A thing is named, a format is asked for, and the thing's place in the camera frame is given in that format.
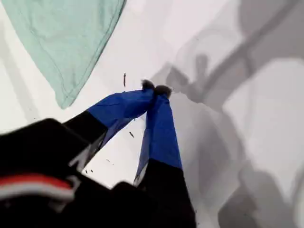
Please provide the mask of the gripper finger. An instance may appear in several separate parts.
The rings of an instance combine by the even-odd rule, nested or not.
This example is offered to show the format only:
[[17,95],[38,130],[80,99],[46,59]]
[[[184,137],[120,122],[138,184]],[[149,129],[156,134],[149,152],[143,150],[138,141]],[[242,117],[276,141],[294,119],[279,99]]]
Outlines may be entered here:
[[156,86],[134,182],[151,200],[151,228],[194,228],[196,217],[184,178],[170,96],[170,88]]
[[140,90],[114,93],[64,123],[89,143],[70,164],[87,164],[129,122],[143,115],[154,101],[155,86],[142,81]]

